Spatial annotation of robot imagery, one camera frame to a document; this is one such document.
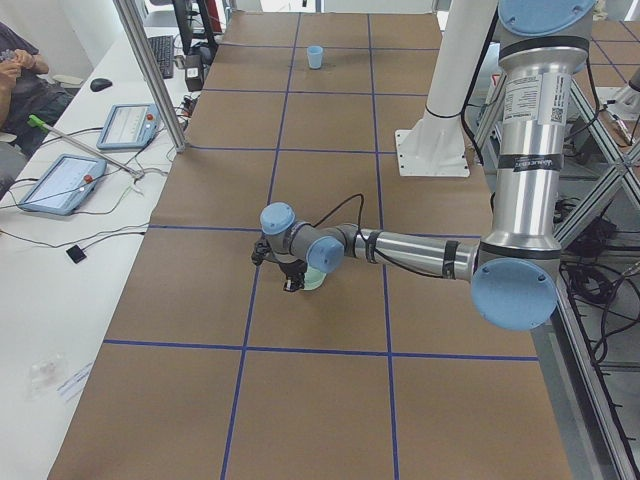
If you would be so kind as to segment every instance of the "black shirt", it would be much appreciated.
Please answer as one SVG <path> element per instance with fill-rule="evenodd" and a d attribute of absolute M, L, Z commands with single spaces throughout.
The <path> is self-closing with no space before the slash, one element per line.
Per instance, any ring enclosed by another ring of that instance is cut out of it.
<path fill-rule="evenodd" d="M 31 55 L 38 53 L 36 47 L 0 22 L 0 54 L 5 50 L 13 51 L 16 49 L 25 50 Z M 0 131 L 18 136 L 29 131 L 31 128 L 27 125 L 29 115 L 47 105 L 60 92 L 64 92 L 61 87 L 52 85 L 39 78 L 31 70 L 23 68 L 11 93 L 9 116 L 5 123 L 0 126 Z"/>

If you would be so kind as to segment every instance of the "black mouse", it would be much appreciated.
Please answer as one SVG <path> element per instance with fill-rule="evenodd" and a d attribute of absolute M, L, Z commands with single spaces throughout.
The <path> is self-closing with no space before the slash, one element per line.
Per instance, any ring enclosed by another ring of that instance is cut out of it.
<path fill-rule="evenodd" d="M 91 80 L 89 88 L 92 92 L 99 92 L 100 90 L 109 88 L 111 85 L 113 85 L 113 82 L 107 78 L 94 78 Z"/>

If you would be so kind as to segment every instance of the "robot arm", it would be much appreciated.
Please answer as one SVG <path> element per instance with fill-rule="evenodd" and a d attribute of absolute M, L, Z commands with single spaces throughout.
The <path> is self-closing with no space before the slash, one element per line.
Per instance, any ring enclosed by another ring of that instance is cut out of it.
<path fill-rule="evenodd" d="M 545 322 L 556 306 L 561 247 L 553 237 L 553 214 L 571 79 L 588 56 L 594 3 L 498 5 L 499 63 L 507 76 L 503 140 L 492 230 L 479 245 L 354 225 L 317 229 L 276 203 L 261 215 L 264 236 L 254 262 L 277 262 L 289 291 L 304 285 L 307 265 L 329 273 L 344 256 L 394 264 L 470 281 L 476 308 L 498 326 L 525 330 Z"/>

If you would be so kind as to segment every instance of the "person's hand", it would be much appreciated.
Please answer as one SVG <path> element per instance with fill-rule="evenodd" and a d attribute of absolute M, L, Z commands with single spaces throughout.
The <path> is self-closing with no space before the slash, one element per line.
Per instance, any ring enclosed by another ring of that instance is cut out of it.
<path fill-rule="evenodd" d="M 36 58 L 29 52 L 17 49 L 14 51 L 14 53 L 16 54 L 16 56 L 13 58 L 13 61 L 20 65 L 22 68 L 31 70 L 35 66 Z"/>
<path fill-rule="evenodd" d="M 22 68 L 13 61 L 0 63 L 0 88 L 12 91 Z"/>

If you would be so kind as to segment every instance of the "blue tablet device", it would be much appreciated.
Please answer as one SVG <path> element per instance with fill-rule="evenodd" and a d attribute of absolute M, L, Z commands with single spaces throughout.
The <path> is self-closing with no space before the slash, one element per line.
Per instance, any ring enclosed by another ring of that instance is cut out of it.
<path fill-rule="evenodd" d="M 158 107 L 153 104 L 114 105 L 96 146 L 100 150 L 143 148 L 153 140 L 158 121 Z"/>
<path fill-rule="evenodd" d="M 27 212 L 69 215 L 87 198 L 104 175 L 107 162 L 102 158 L 63 154 L 31 187 L 18 203 Z"/>

